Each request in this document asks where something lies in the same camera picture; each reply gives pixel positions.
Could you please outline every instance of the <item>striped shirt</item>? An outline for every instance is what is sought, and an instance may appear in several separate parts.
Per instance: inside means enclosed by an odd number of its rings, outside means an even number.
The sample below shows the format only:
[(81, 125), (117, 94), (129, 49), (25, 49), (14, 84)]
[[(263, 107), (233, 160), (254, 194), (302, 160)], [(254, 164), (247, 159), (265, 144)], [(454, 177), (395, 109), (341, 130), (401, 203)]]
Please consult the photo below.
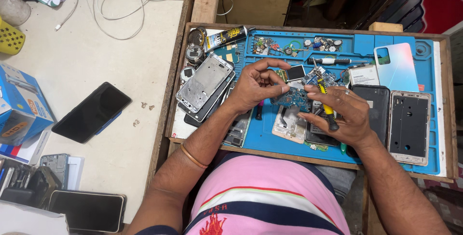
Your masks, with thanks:
[[(184, 235), (350, 234), (333, 187), (313, 165), (230, 155), (201, 186)], [(137, 235), (148, 234), (178, 235), (160, 225)]]

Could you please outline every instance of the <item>glue tube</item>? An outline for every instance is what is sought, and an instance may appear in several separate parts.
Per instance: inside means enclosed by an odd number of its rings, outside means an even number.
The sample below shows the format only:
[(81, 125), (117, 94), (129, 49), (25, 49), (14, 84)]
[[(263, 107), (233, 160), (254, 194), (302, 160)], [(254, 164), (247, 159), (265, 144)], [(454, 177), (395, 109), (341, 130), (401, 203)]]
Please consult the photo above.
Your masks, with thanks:
[(255, 29), (255, 27), (252, 27), (248, 30), (246, 27), (240, 26), (208, 36), (204, 42), (204, 50), (206, 52), (210, 52), (222, 44), (227, 44), (242, 38), (246, 38), (248, 32)]

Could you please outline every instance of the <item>iridescent phone back cover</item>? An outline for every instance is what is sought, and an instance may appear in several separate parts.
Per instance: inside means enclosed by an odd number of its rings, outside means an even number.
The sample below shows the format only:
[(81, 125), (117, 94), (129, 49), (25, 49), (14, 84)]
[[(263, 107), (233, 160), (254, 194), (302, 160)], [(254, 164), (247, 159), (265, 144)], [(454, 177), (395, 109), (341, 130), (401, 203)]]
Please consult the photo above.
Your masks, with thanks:
[[(379, 48), (387, 48), (390, 63), (379, 64)], [(374, 49), (374, 59), (378, 70), (379, 83), (390, 90), (419, 92), (410, 44), (400, 43)]]

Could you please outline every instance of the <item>red stripe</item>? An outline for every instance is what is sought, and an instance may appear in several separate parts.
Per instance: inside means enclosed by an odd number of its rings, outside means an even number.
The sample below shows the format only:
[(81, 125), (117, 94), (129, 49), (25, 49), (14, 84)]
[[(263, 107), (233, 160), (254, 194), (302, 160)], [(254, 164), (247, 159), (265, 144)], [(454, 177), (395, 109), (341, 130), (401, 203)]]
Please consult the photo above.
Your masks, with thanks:
[(221, 193), (224, 193), (226, 191), (229, 191), (231, 189), (256, 189), (256, 190), (262, 190), (262, 191), (281, 191), (281, 192), (286, 192), (286, 193), (291, 193), (291, 194), (294, 194), (294, 195), (298, 195), (298, 196), (301, 196), (301, 197), (304, 197), (302, 194), (300, 193), (297, 193), (297, 192), (292, 192), (292, 191), (288, 191), (288, 190), (282, 190), (282, 189), (274, 189), (274, 188), (262, 188), (262, 187), (254, 187), (254, 186), (235, 186), (235, 187), (231, 187), (231, 188), (228, 188), (226, 190), (223, 190), (219, 193), (216, 193), (214, 196), (212, 196), (211, 198), (207, 199), (205, 202), (203, 202), (201, 204), (200, 207), (202, 207), (204, 204), (208, 203), (210, 200), (212, 200), (214, 197), (216, 197), (217, 195), (221, 194)]
[(334, 224), (334, 226), (336, 226), (338, 228), (338, 230), (340, 232), (343, 232), (337, 225), (336, 223), (333, 221), (333, 219), (331, 219), (331, 217), (326, 213), (324, 212), (320, 207), (316, 206), (315, 204), (313, 204), (317, 209), (319, 209), (329, 220), (331, 220), (331, 222)]
[(14, 155), (14, 156), (17, 156), (18, 153), (20, 152), (21, 145), (23, 145), (23, 144), (20, 144), (18, 146), (13, 147), (13, 150), (11, 150), (10, 154)]

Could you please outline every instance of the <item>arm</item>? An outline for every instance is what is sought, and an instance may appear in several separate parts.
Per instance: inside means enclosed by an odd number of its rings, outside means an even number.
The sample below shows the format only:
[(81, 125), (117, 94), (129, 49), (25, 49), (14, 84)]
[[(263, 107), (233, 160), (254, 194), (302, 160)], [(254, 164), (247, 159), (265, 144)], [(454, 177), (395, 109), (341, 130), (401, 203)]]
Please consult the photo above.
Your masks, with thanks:
[(343, 115), (336, 119), (339, 130), (330, 131), (325, 119), (299, 114), (328, 135), (354, 147), (365, 166), (381, 220), (390, 234), (450, 234), (436, 209), (370, 129), (366, 100), (352, 91), (346, 95), (344, 87), (329, 87), (329, 95), (311, 85), (306, 85), (305, 90), (311, 99)]
[[(289, 69), (284, 61), (264, 58), (243, 68), (234, 90), (212, 116), (185, 141), (188, 152), (200, 163), (208, 165), (222, 143), (234, 119), (255, 107), (261, 100), (289, 90), (268, 67)], [(203, 174), (181, 149), (167, 158), (154, 175), (127, 235), (154, 225), (173, 227), (182, 232), (182, 207), (186, 196)]]

